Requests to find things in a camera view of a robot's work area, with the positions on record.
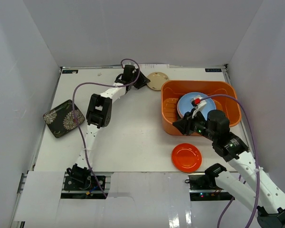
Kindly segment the beige patterned small plate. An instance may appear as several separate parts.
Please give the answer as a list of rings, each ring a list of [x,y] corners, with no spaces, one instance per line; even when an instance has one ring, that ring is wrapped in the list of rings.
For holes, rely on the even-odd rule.
[[[154,91],[160,91],[163,84],[169,81],[169,77],[162,72],[150,73],[147,78],[149,79],[147,86]]]

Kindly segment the light blue round plate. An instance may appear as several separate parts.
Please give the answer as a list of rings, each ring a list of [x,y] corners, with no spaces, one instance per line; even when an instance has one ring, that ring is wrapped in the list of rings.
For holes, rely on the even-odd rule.
[[[199,92],[191,92],[183,95],[177,102],[177,112],[178,112],[178,118],[182,118],[186,112],[190,112],[193,108],[192,101],[194,98],[205,98],[207,97],[206,94],[199,93]],[[206,103],[205,107],[201,110],[202,115],[205,119],[207,119],[208,112],[212,110],[216,110],[216,105],[214,101],[209,98],[203,101]]]

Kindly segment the orange small round plate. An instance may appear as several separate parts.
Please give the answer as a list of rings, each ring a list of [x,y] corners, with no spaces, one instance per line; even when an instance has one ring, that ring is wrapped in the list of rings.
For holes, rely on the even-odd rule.
[[[200,168],[202,155],[194,145],[181,143],[172,150],[171,160],[175,168],[179,171],[193,173]]]

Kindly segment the black floral square plate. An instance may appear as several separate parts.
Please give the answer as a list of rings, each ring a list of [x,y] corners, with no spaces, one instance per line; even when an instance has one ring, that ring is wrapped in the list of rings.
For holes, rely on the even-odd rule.
[[[49,110],[43,114],[43,119],[55,138],[60,138],[77,128],[73,114],[72,100],[66,100],[57,107]]]

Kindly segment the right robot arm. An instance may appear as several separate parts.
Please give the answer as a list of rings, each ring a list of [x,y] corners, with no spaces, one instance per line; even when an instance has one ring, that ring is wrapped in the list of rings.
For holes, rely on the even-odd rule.
[[[216,163],[205,170],[205,184],[230,193],[246,206],[262,228],[285,228],[285,193],[257,166],[257,159],[248,146],[230,131],[229,119],[221,110],[212,110],[205,118],[187,112],[175,122],[181,134],[197,133],[212,142],[214,151],[246,181],[235,179],[227,169]]]

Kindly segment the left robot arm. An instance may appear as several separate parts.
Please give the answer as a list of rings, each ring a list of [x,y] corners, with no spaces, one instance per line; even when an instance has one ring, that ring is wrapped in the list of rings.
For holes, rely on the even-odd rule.
[[[91,186],[91,180],[95,180],[91,172],[92,162],[89,156],[92,155],[94,143],[99,131],[107,127],[111,121],[113,103],[125,95],[132,87],[140,89],[149,83],[139,68],[132,65],[125,65],[123,73],[119,74],[113,85],[107,85],[108,89],[100,94],[92,94],[86,112],[87,131],[83,135],[83,148],[76,163],[67,173],[72,182],[82,190]]]

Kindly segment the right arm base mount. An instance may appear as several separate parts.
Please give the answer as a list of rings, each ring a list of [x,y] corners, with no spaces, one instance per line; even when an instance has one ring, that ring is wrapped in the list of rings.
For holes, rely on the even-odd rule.
[[[232,199],[232,195],[217,187],[205,174],[189,175],[184,182],[189,185],[191,201],[228,201]]]

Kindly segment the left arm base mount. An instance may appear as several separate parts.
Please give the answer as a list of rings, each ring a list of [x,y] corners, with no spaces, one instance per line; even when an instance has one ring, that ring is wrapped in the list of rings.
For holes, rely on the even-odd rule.
[[[75,199],[75,200],[104,200],[108,195],[106,189],[106,176],[97,176],[101,188],[105,192],[105,195],[101,192],[94,176],[87,177],[85,184],[72,179],[66,175],[61,191],[61,199]]]

